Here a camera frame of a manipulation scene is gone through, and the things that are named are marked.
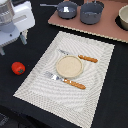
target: saucepan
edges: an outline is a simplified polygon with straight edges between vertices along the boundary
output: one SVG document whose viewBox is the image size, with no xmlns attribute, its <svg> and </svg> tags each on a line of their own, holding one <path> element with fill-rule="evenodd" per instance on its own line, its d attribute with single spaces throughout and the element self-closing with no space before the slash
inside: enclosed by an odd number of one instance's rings
<svg viewBox="0 0 128 128">
<path fill-rule="evenodd" d="M 77 14 L 77 4 L 71 1 L 64 1 L 59 3 L 58 5 L 47 5 L 40 4 L 40 6 L 54 6 L 57 7 L 57 12 L 59 17 L 64 19 L 71 19 Z"/>
<path fill-rule="evenodd" d="M 90 3 L 88 1 L 81 6 L 80 20 L 85 24 L 95 24 L 101 18 L 103 7 L 96 0 Z"/>
<path fill-rule="evenodd" d="M 119 10 L 119 17 L 120 17 L 122 27 L 125 30 L 128 30 L 128 5 L 122 7 Z"/>
</svg>

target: white robot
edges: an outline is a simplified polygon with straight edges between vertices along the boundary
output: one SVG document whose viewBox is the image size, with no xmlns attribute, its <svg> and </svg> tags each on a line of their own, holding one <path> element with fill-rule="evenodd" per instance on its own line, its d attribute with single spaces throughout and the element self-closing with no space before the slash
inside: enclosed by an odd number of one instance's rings
<svg viewBox="0 0 128 128">
<path fill-rule="evenodd" d="M 3 47 L 18 39 L 20 36 L 23 44 L 27 44 L 27 32 L 35 25 L 31 3 L 13 6 L 11 0 L 0 0 L 0 53 L 5 55 Z"/>
</svg>

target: tomato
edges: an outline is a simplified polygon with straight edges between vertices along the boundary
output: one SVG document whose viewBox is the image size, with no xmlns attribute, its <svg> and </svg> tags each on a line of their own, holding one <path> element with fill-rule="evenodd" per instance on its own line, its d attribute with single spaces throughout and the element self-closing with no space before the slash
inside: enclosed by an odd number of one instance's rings
<svg viewBox="0 0 128 128">
<path fill-rule="evenodd" d="M 20 62 L 14 62 L 12 64 L 12 71 L 17 75 L 21 75 L 25 72 L 25 66 Z"/>
</svg>

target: black table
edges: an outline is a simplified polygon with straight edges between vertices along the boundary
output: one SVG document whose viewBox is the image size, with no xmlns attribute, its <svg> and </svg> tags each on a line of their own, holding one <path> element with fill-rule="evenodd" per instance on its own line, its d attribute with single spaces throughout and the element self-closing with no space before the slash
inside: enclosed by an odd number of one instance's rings
<svg viewBox="0 0 128 128">
<path fill-rule="evenodd" d="M 128 44 L 49 25 L 48 19 L 56 8 L 39 5 L 59 2 L 61 0 L 31 0 L 36 24 L 28 30 L 28 44 L 23 45 L 19 38 L 4 47 L 6 55 L 0 56 L 0 106 L 31 116 L 52 128 L 79 128 L 52 113 L 13 97 L 58 32 L 64 31 L 115 45 L 91 128 L 127 128 Z M 11 70 L 12 63 L 16 61 L 22 62 L 26 67 L 25 73 L 20 76 Z"/>
</svg>

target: wooden handle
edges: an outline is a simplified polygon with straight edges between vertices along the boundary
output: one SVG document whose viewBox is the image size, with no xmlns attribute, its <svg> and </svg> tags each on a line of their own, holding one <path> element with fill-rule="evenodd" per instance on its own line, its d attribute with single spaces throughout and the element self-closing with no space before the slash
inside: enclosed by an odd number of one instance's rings
<svg viewBox="0 0 128 128">
<path fill-rule="evenodd" d="M 70 84 L 72 86 L 75 86 L 77 88 L 80 88 L 80 89 L 85 89 L 86 88 L 84 85 L 76 83 L 76 82 L 73 82 L 71 80 L 64 79 L 64 82 L 67 83 L 67 84 Z"/>
<path fill-rule="evenodd" d="M 96 63 L 98 61 L 97 59 L 94 59 L 94 58 L 91 58 L 91 57 L 87 57 L 87 56 L 83 56 L 83 55 L 78 55 L 78 57 L 80 59 L 88 60 L 88 61 L 91 61 L 91 62 L 94 62 L 94 63 Z"/>
</svg>

